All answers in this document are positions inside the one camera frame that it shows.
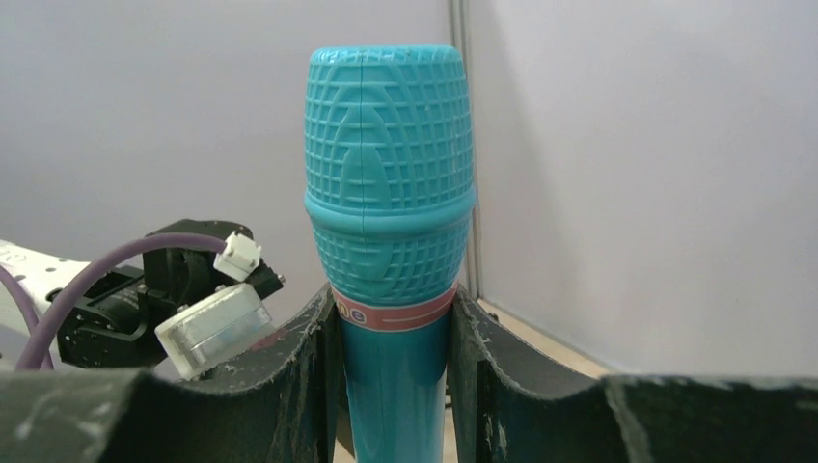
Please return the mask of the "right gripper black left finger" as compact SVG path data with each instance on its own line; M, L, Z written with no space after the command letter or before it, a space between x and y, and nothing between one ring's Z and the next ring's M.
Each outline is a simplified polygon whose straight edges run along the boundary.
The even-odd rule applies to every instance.
M196 381L133 368L3 372L5 462L329 462L340 327L321 288L269 345Z

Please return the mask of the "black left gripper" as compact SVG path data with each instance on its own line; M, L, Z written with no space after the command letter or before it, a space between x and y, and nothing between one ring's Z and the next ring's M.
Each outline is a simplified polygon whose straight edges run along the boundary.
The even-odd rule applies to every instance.
M193 306L231 277L214 269L216 254L169 247L142 255L143 267L108 271L74 304L56 337L63 363L78 368L152 368L167 354L155 328L179 307Z

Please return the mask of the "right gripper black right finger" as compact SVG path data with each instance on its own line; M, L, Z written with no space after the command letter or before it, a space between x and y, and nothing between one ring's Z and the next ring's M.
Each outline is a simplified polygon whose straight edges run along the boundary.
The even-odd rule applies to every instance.
M462 462L813 462L812 378L613 374L539 352L464 288L448 383Z

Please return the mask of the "cyan toy microphone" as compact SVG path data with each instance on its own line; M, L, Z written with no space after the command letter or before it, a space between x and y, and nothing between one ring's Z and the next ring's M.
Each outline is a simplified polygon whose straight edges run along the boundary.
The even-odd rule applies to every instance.
M304 137L304 204L341 320L356 459L439 462L450 308L477 201L460 52L317 49Z

